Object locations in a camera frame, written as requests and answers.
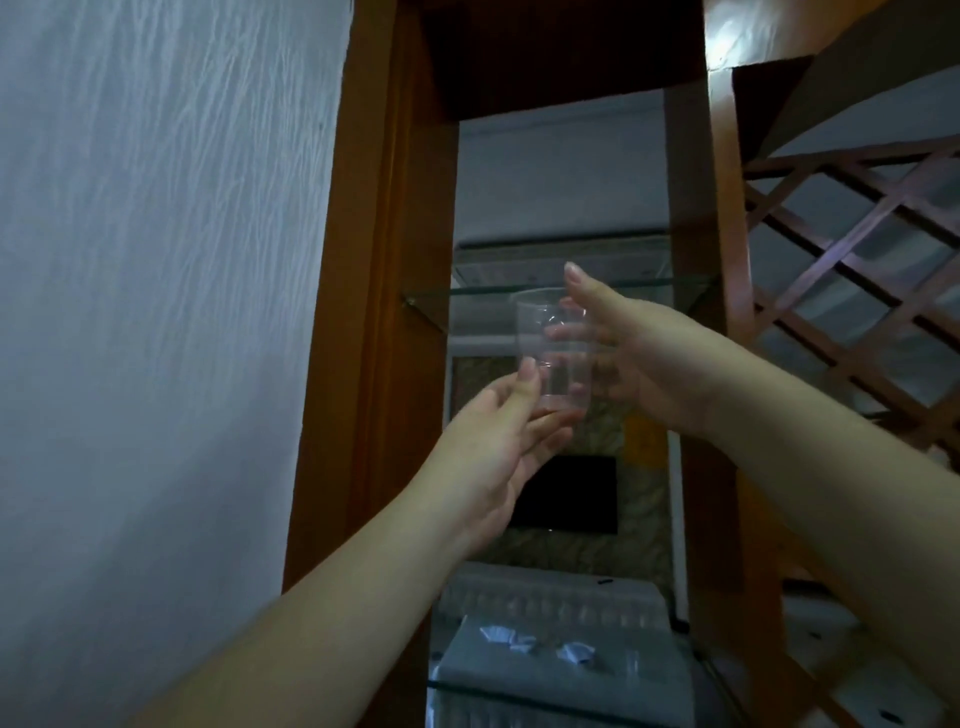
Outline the person's right hand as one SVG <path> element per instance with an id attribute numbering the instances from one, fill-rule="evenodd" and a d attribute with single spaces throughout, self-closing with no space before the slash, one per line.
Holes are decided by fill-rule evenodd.
<path id="1" fill-rule="evenodd" d="M 671 431 L 707 439 L 714 386 L 699 366 L 710 363 L 702 355 L 716 342 L 714 332 L 673 308 L 623 297 L 631 301 L 629 324 L 594 322 L 593 392 Z"/>

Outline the person's left hand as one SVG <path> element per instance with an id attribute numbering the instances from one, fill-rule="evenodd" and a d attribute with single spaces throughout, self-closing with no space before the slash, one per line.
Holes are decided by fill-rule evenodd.
<path id="1" fill-rule="evenodd" d="M 526 484 L 516 467 L 535 439 L 572 428 L 583 411 L 537 407 L 529 421 L 501 421 L 498 384 L 488 384 L 462 407 L 442 432 L 415 477 L 415 489 L 430 507 L 429 523 L 458 559 L 480 552 L 506 529 Z"/>

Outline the clear plastic cup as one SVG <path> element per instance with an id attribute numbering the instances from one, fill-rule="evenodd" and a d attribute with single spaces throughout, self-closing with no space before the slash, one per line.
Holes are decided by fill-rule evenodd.
<path id="1" fill-rule="evenodd" d="M 517 292 L 510 297 L 521 359 L 532 358 L 540 379 L 538 408 L 590 407 L 596 325 L 562 287 Z"/>

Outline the person's right forearm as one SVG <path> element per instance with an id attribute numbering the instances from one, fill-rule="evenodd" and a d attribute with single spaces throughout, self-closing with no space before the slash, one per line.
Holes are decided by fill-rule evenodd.
<path id="1" fill-rule="evenodd" d="M 960 476 L 712 332 L 690 358 L 714 445 L 960 713 Z"/>

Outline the person's left forearm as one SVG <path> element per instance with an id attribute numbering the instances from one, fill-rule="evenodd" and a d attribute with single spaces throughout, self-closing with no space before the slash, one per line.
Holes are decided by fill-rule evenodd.
<path id="1" fill-rule="evenodd" d="M 464 515 L 418 478 L 131 728 L 353 728 L 464 557 Z"/>

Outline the black television screen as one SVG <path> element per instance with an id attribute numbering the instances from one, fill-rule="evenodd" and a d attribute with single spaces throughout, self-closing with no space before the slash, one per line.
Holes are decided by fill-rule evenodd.
<path id="1" fill-rule="evenodd" d="M 529 479 L 508 528 L 618 534 L 618 461 L 612 455 L 557 455 Z"/>

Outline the glass shelf board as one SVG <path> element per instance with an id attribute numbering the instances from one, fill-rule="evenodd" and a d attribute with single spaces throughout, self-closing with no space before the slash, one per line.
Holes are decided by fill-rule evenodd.
<path id="1" fill-rule="evenodd" d="M 493 645 L 480 625 L 537 637 L 530 654 Z M 434 622 L 425 728 L 749 728 L 714 671 L 684 635 L 471 613 Z M 594 663 L 557 658 L 566 642 Z"/>
<path id="2" fill-rule="evenodd" d="M 687 274 L 625 278 L 607 283 L 629 299 L 662 303 L 689 312 L 704 297 L 721 286 L 719 274 Z M 414 310 L 435 329 L 452 335 L 508 334 L 515 322 L 515 300 L 534 293 L 546 301 L 562 296 L 564 286 L 486 285 L 404 290 L 399 299 L 404 309 Z"/>

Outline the white sofa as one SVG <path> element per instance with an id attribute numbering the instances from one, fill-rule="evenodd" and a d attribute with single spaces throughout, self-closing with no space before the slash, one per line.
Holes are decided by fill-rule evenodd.
<path id="1" fill-rule="evenodd" d="M 671 631 L 665 597 L 648 581 L 466 562 L 435 606 L 444 618 L 470 614 L 560 625 Z"/>

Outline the brown wooden lattice panel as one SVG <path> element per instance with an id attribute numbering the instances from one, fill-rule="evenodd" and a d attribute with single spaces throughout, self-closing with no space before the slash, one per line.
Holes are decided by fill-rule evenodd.
<path id="1" fill-rule="evenodd" d="M 772 297 L 753 287 L 753 330 L 783 331 L 827 367 L 835 382 L 871 396 L 886 412 L 874 417 L 912 446 L 937 446 L 960 458 L 960 382 L 926 405 L 882 370 L 881 353 L 911 325 L 960 355 L 960 320 L 939 300 L 960 286 L 960 220 L 928 198 L 930 186 L 960 161 L 960 134 L 830 151 L 757 158 L 742 171 L 747 228 L 764 224 L 813 260 L 786 289 Z M 871 209 L 842 236 L 824 237 L 787 199 L 810 178 L 826 176 L 871 202 Z M 914 287 L 882 272 L 879 261 L 858 253 L 882 223 L 896 217 L 937 240 L 950 255 Z M 853 344 L 843 346 L 797 311 L 802 297 L 829 273 L 837 274 L 886 306 L 887 313 Z"/>

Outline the brown wooden shelf frame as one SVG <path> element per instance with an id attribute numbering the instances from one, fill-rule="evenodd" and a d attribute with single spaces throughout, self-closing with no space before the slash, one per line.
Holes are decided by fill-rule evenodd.
<path id="1" fill-rule="evenodd" d="M 449 282 L 459 121 L 666 88 L 674 262 L 722 277 L 695 320 L 752 338 L 734 86 L 708 70 L 712 4 L 355 1 L 284 592 L 402 490 L 440 434 L 446 337 L 402 288 Z"/>

